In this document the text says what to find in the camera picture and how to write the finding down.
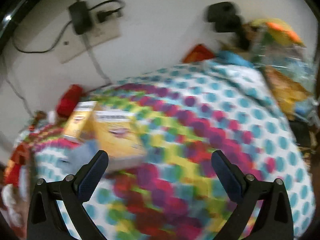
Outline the yellow crochet toy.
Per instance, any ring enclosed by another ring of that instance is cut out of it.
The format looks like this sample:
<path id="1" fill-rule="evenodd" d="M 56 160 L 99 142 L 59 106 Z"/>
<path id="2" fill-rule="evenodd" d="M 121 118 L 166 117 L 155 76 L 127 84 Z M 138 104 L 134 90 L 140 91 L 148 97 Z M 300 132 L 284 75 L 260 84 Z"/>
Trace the yellow crochet toy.
<path id="1" fill-rule="evenodd" d="M 293 28 L 284 20 L 279 18 L 257 18 L 250 21 L 250 27 L 260 28 L 267 27 L 267 32 L 274 38 L 274 40 L 282 46 L 291 46 L 296 44 L 305 47 L 305 44 Z"/>

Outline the small white sock ball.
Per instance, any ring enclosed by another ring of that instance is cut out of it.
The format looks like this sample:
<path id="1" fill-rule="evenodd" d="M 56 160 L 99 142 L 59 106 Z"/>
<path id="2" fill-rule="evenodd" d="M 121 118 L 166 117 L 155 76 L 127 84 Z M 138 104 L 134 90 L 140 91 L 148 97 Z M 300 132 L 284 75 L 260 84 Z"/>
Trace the small white sock ball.
<path id="1" fill-rule="evenodd" d="M 49 111 L 47 113 L 47 120 L 52 125 L 56 124 L 56 122 L 57 122 L 57 113 L 56 113 L 56 111 Z"/>

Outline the brown candy wrappers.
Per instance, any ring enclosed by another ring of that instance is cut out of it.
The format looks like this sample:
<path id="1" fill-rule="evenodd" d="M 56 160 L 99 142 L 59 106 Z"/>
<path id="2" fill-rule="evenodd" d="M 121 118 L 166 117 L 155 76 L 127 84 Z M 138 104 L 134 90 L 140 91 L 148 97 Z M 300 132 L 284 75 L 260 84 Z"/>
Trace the brown candy wrappers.
<path id="1" fill-rule="evenodd" d="M 28 126 L 28 129 L 29 131 L 33 132 L 36 128 L 36 126 L 38 125 L 38 123 L 41 121 L 41 120 L 44 120 L 47 118 L 47 113 L 44 112 L 44 111 L 36 111 L 34 113 L 34 116 L 31 120 L 31 123 L 30 125 Z"/>

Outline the yellow toothpaste box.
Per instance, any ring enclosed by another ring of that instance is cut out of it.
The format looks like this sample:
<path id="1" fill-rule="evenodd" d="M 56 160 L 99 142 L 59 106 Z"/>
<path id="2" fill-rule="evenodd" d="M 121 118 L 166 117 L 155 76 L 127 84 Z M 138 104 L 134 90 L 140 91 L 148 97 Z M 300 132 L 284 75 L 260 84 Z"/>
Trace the yellow toothpaste box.
<path id="1" fill-rule="evenodd" d="M 133 114 L 126 111 L 96 111 L 94 131 L 99 149 L 108 154 L 107 173 L 139 166 L 146 150 L 133 122 Z"/>
<path id="2" fill-rule="evenodd" d="M 79 102 L 65 124 L 63 137 L 79 143 L 94 139 L 94 111 L 97 107 L 97 101 Z"/>

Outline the yellow snack packet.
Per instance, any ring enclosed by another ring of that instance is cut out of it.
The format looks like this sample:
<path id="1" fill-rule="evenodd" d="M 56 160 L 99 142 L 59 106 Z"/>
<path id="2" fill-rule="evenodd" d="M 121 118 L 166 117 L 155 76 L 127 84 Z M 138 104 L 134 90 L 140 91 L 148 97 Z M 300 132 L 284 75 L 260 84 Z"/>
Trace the yellow snack packet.
<path id="1" fill-rule="evenodd" d="M 264 75 L 281 111 L 289 120 L 294 120 L 296 103 L 306 100 L 311 93 L 272 66 L 265 67 Z"/>

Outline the red orange plush toy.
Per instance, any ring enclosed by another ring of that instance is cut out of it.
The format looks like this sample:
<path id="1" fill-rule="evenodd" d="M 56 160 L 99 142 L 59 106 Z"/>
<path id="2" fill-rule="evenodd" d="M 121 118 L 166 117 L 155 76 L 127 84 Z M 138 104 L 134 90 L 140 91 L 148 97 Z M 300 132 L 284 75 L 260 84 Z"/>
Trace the red orange plush toy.
<path id="1" fill-rule="evenodd" d="M 29 148 L 25 143 L 20 143 L 11 155 L 7 167 L 4 171 L 4 184 L 12 184 L 18 187 L 19 175 L 22 166 L 26 165 L 30 159 Z"/>

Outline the white wall socket plate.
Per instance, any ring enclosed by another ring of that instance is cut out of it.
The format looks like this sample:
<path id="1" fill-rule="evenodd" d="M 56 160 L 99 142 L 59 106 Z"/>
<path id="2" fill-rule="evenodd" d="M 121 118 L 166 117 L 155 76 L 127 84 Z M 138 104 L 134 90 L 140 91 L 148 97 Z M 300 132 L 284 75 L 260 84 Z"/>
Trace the white wall socket plate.
<path id="1" fill-rule="evenodd" d="M 97 18 L 98 10 L 91 13 L 93 28 L 86 33 L 89 45 L 95 47 L 120 36 L 119 18 L 116 14 L 107 17 L 107 20 L 100 23 Z M 71 61 L 85 51 L 85 45 L 81 35 L 76 35 L 73 27 L 66 29 L 60 43 L 55 48 L 55 55 L 61 64 Z"/>

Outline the black power adapter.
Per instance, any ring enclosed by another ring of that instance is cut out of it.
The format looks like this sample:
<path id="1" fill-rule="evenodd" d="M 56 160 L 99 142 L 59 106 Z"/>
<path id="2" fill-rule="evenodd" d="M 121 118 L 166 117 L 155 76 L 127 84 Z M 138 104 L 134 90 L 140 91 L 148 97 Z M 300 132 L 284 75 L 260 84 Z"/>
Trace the black power adapter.
<path id="1" fill-rule="evenodd" d="M 76 35 L 82 35 L 92 29 L 93 22 L 85 1 L 77 0 L 68 7 L 68 12 Z"/>

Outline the red packet by wall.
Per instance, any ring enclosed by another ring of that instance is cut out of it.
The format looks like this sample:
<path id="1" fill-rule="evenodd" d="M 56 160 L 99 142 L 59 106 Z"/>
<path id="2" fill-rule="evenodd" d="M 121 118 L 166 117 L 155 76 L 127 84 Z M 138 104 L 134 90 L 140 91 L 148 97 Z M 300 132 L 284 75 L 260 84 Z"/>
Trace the red packet by wall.
<path id="1" fill-rule="evenodd" d="M 204 44 L 197 44 L 181 60 L 182 63 L 194 63 L 215 58 L 216 55 Z"/>

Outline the polka dot bed sheet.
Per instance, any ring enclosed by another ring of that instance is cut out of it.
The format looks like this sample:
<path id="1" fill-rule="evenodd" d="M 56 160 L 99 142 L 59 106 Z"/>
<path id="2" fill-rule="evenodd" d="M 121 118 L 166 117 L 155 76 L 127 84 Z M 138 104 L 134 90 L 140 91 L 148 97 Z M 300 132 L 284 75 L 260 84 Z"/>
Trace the polka dot bed sheet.
<path id="1" fill-rule="evenodd" d="M 211 166 L 216 149 L 246 174 L 282 179 L 294 237 L 309 227 L 311 177 L 257 70 L 181 64 L 128 77 L 88 100 L 131 113 L 146 150 L 138 167 L 102 179 L 84 204 L 107 239 L 213 239 L 235 207 Z"/>

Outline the red round tray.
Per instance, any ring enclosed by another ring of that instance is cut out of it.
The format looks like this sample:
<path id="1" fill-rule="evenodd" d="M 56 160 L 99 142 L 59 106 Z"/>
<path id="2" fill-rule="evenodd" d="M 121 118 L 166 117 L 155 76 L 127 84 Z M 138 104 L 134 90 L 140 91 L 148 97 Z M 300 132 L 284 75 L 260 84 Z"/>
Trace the red round tray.
<path id="1" fill-rule="evenodd" d="M 18 239 L 27 238 L 27 220 L 32 188 L 33 153 L 27 142 L 20 142 L 1 178 L 1 215 Z"/>

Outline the clear plastic bag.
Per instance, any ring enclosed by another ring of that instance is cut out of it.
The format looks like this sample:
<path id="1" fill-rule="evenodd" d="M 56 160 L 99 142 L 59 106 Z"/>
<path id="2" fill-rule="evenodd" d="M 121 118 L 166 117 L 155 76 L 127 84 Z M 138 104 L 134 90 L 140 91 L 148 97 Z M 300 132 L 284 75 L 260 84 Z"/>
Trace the clear plastic bag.
<path id="1" fill-rule="evenodd" d="M 257 68 L 271 66 L 314 93 L 315 63 L 306 48 L 293 42 L 287 33 L 262 25 L 252 42 L 250 56 Z"/>

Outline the red knitted sock ball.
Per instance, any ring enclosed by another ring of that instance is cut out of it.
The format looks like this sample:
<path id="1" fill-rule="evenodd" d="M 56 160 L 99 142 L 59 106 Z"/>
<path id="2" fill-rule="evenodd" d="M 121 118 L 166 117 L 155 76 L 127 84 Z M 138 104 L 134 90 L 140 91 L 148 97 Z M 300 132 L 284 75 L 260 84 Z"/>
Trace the red knitted sock ball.
<path id="1" fill-rule="evenodd" d="M 72 113 L 83 94 L 83 88 L 79 85 L 71 85 L 60 98 L 56 112 L 58 116 L 68 118 Z"/>

